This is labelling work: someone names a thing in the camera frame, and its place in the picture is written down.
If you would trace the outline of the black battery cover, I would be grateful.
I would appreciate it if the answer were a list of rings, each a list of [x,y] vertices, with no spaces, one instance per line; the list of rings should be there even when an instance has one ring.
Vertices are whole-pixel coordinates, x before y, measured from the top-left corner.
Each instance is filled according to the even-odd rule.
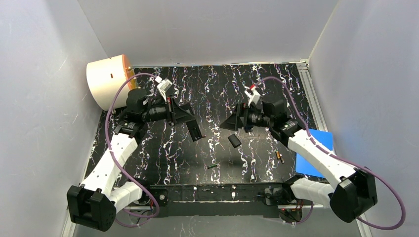
[[[233,148],[238,148],[242,144],[242,142],[235,134],[231,134],[230,136],[228,136],[228,140],[230,144],[233,146]]]

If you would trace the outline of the black remote control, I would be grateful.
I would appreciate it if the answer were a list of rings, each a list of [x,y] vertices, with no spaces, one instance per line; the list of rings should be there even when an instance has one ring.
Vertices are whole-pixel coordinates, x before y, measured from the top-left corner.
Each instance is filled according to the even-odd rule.
[[[186,126],[188,128],[189,134],[193,142],[196,142],[202,138],[206,138],[206,136],[201,133],[199,125],[196,120],[187,122]]]

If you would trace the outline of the green battery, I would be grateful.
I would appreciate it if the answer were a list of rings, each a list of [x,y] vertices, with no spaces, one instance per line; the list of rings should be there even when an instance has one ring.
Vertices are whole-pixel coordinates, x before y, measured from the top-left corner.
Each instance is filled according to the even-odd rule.
[[[218,167],[218,164],[209,165],[209,166],[207,166],[207,169],[212,169],[212,168],[215,168],[215,167]]]

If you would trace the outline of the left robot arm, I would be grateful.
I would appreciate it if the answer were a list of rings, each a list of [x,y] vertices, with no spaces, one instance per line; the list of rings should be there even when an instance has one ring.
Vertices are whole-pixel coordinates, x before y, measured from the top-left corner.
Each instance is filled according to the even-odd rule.
[[[107,150],[93,171],[78,186],[67,191],[70,219],[73,223],[107,231],[116,215],[143,195],[159,208],[159,201],[123,168],[128,158],[141,144],[150,122],[165,120],[169,125],[186,124],[193,141],[202,138],[190,103],[179,105],[166,96],[149,98],[145,89],[133,89],[127,94],[126,109],[109,137]]]

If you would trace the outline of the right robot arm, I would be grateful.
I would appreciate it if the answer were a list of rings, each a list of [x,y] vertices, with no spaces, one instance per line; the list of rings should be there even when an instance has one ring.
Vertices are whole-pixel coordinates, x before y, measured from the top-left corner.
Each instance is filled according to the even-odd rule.
[[[239,103],[233,113],[220,124],[231,131],[253,127],[268,128],[271,136],[288,149],[304,157],[320,171],[327,183],[314,182],[302,176],[287,182],[290,196],[306,199],[332,209],[342,221],[350,223],[377,204],[377,189],[373,175],[332,157],[327,147],[307,134],[297,120],[290,117],[283,100]]]

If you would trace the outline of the white cylinder with orange lid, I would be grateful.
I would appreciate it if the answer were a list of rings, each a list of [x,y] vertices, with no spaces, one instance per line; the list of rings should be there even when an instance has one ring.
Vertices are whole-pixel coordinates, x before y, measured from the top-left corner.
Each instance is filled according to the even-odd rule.
[[[109,110],[121,85],[132,76],[132,65],[124,54],[90,62],[86,67],[89,90],[104,111]]]

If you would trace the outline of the blue sheet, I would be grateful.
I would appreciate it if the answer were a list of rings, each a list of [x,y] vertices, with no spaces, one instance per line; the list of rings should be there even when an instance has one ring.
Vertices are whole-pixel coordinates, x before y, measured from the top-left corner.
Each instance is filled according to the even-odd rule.
[[[316,129],[309,129],[309,131],[312,137],[316,139],[316,144],[323,145],[324,149],[327,148],[330,151],[334,149],[332,133]],[[323,171],[325,171],[326,166],[321,163],[324,161],[325,154],[318,148],[312,147],[310,141],[307,144],[309,145],[310,153],[296,154],[296,172],[310,177],[325,178]]]

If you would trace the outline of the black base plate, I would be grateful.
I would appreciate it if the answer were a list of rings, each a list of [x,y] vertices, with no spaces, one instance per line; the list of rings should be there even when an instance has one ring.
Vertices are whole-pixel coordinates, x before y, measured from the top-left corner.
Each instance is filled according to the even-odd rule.
[[[294,199],[283,183],[151,185],[160,205],[158,217],[263,216],[277,218],[285,209],[297,217],[311,201]]]

